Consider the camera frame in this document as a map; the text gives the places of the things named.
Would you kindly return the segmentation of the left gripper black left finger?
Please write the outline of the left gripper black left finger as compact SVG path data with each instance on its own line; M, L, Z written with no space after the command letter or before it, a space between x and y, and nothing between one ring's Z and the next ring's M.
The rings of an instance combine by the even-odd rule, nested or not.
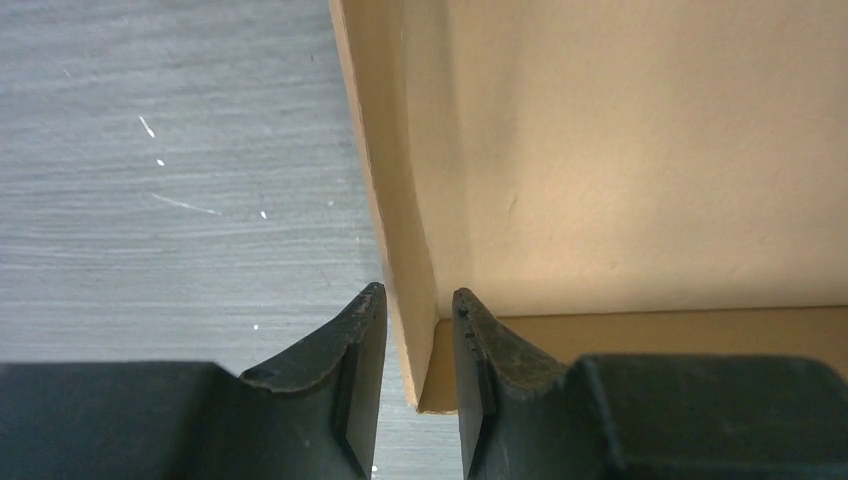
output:
M5 479L367 479L383 285L234 375L213 362L5 363Z

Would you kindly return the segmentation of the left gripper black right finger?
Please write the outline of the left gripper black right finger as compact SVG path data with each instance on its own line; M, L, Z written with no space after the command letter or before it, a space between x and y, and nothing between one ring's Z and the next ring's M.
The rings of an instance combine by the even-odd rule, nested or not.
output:
M591 354L565 364L467 288L452 316L468 479L847 475L847 386L822 362Z

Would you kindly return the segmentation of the brown cardboard box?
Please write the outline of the brown cardboard box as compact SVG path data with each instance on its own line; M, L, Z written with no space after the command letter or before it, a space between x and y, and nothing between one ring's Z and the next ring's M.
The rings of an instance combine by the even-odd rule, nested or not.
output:
M472 290L563 362L847 370L843 1L334 1L408 402Z

